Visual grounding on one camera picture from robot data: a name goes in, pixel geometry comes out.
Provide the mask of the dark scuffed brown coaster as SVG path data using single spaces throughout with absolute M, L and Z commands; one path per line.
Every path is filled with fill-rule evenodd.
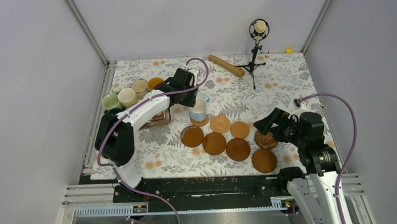
M 259 131 L 256 131 L 254 135 L 254 140 L 255 143 L 262 149 L 264 148 L 271 150 L 278 145 L 278 141 L 274 139 L 271 132 L 268 132 L 266 135 L 264 135 L 261 134 Z

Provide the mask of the glossy brown coaster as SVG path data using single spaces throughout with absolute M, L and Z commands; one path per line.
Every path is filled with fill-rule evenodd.
M 180 138 L 185 146 L 194 148 L 202 144 L 204 132 L 198 126 L 188 126 L 182 130 Z

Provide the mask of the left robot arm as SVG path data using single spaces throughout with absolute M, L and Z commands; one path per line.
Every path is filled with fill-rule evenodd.
M 143 100 L 120 113 L 104 113 L 94 147 L 117 170 L 117 178 L 127 184 L 125 195 L 132 201 L 144 196 L 142 176 L 131 162 L 139 150 L 139 129 L 159 112 L 174 104 L 193 107 L 197 97 L 195 74 L 183 68 L 157 84 Z

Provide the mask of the light blue mug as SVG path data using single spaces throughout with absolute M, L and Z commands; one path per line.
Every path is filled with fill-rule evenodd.
M 208 104 L 210 103 L 210 98 L 208 96 L 204 98 L 197 98 L 195 100 L 195 106 L 191 107 L 189 110 L 190 118 L 196 122 L 203 122 L 207 116 Z

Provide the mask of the light cork coaster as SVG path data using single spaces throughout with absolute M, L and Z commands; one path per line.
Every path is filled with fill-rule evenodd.
M 201 122 L 195 121 L 195 120 L 193 120 L 193 118 L 190 118 L 190 122 L 194 126 L 203 127 L 209 122 L 209 119 L 210 119 L 209 116 L 206 115 L 205 119 Z
M 250 127 L 245 122 L 234 122 L 230 126 L 230 132 L 234 138 L 246 138 L 250 134 Z

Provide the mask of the woven rattan coaster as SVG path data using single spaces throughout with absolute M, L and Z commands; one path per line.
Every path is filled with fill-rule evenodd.
M 230 130 L 231 121 L 226 116 L 218 115 L 211 119 L 210 129 L 215 133 L 224 134 Z

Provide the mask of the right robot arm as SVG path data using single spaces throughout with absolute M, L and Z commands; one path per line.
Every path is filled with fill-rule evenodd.
M 306 169 L 287 167 L 278 173 L 277 188 L 291 195 L 307 224 L 353 224 L 338 180 L 341 170 L 336 152 L 325 143 L 320 114 L 297 109 L 291 115 L 279 108 L 254 127 L 276 141 L 294 145 Z

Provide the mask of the dark green mug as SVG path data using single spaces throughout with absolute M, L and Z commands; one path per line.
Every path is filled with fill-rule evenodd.
M 109 114 L 112 114 L 112 115 L 116 115 L 116 114 L 118 114 L 118 113 L 121 113 L 123 111 L 123 109 L 120 109 L 120 108 L 113 108 L 113 109 L 111 109 L 111 110 L 108 110 L 108 113 Z

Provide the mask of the blue mug orange inside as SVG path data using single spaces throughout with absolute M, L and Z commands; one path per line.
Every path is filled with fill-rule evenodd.
M 152 78 L 152 79 L 150 79 L 150 80 L 148 80 L 148 82 L 147 82 L 147 87 L 150 89 L 150 90 L 154 90 L 155 89 L 155 87 L 158 85 L 158 84 L 160 84 L 161 82 L 163 82 L 164 80 L 162 79 L 162 78 L 160 78 L 160 77 L 157 77 L 157 78 Z

